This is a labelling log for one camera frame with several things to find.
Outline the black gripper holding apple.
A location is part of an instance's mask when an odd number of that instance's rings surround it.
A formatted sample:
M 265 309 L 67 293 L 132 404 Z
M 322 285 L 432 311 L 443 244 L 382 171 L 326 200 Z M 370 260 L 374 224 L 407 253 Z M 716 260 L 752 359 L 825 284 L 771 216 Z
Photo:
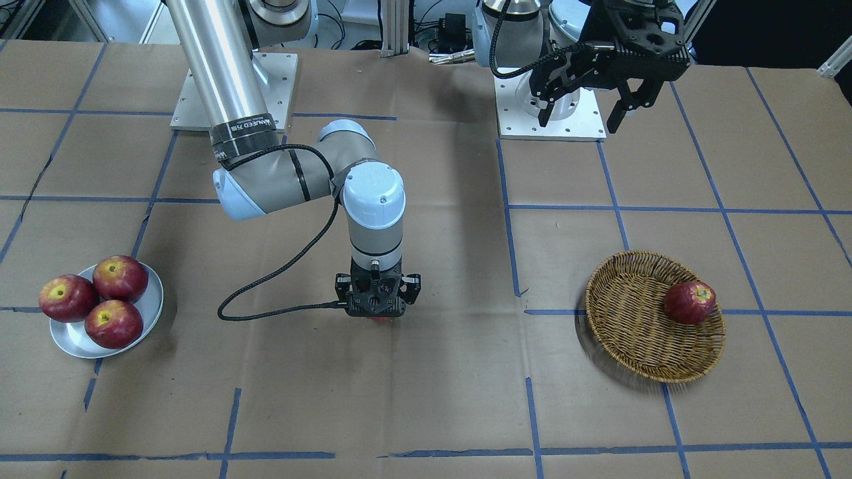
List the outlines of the black gripper holding apple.
M 348 274 L 335 277 L 338 303 L 347 315 L 372 319 L 392 319 L 405 314 L 422 289 L 422 276 L 403 275 L 401 261 L 387 270 L 380 270 L 377 261 L 363 269 L 351 261 Z

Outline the black gripper idle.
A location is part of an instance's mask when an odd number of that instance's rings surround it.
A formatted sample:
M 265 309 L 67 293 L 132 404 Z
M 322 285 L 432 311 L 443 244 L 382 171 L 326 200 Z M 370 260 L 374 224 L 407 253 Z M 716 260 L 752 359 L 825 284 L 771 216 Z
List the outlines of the black gripper idle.
M 529 88 L 542 128 L 573 115 L 578 88 L 620 94 L 606 129 L 615 134 L 628 113 L 654 106 L 663 82 L 679 79 L 690 66 L 684 15 L 674 1 L 590 1 L 577 42 L 550 47 L 532 68 Z M 642 80 L 630 90 L 629 80 Z

